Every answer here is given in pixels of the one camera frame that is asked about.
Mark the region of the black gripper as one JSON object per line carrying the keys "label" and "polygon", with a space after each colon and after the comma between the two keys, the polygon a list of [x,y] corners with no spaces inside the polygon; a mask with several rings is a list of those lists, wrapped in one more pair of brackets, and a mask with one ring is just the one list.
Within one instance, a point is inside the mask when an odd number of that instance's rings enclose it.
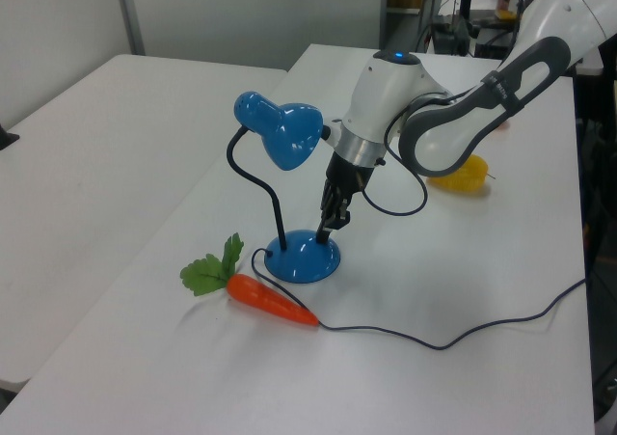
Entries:
{"label": "black gripper", "polygon": [[316,232],[318,244],[325,245],[332,229],[340,230],[350,222],[350,199],[363,190],[373,171],[372,167],[353,165],[336,152],[332,154],[320,204],[321,216]]}

